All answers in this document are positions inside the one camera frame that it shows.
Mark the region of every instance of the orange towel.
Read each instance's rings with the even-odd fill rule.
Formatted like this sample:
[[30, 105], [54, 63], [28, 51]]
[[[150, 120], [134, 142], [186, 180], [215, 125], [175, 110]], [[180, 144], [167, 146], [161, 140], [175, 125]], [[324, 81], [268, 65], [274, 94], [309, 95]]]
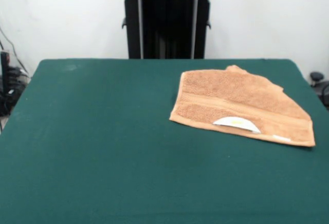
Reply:
[[[225, 117], [246, 119], [260, 133], [214, 124]], [[237, 66], [184, 72], [170, 120], [276, 143], [315, 146], [310, 116], [283, 88]]]

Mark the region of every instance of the white label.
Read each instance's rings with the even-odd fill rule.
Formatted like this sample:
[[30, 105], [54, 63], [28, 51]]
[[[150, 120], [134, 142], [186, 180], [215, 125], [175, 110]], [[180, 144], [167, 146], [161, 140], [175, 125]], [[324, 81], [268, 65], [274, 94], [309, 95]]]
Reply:
[[285, 142], [291, 142], [290, 138], [284, 138], [284, 137], [280, 137], [278, 135], [273, 135], [274, 138], [285, 141]]
[[257, 134], [261, 133], [261, 131], [250, 120], [246, 120], [240, 117], [225, 117], [215, 121], [213, 124], [237, 127], [244, 130], [250, 130]]

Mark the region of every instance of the black machine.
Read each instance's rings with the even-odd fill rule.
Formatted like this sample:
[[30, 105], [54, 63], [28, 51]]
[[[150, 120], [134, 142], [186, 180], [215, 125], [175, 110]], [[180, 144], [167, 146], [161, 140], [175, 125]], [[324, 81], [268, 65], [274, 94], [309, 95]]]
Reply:
[[125, 0], [130, 59], [203, 59], [208, 0]]
[[329, 81], [323, 81], [324, 75], [320, 72], [312, 72], [312, 88], [322, 103], [329, 109]]

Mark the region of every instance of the green felt surface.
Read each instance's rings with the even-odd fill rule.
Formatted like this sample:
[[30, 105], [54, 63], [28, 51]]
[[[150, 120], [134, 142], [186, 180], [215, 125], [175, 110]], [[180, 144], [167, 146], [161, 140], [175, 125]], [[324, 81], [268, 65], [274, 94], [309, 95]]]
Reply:
[[[169, 121], [183, 71], [232, 64], [283, 86], [317, 146]], [[288, 60], [43, 61], [0, 137], [0, 223], [328, 223], [328, 121]]]

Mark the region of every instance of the cable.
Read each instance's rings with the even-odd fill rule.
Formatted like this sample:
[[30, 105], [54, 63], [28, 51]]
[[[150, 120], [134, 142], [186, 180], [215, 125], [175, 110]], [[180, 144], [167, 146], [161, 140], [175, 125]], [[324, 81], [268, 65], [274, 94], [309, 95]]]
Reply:
[[16, 53], [16, 49], [14, 44], [8, 39], [8, 37], [6, 36], [6, 34], [4, 33], [4, 31], [2, 30], [1, 26], [0, 26], [0, 32], [1, 34], [4, 36], [4, 38], [8, 41], [8, 43], [12, 46], [12, 50], [14, 52], [14, 55], [16, 56], [17, 61], [19, 62], [20, 66], [28, 73], [28, 71], [26, 70], [25, 66], [23, 65], [23, 63], [19, 60], [17, 53]]

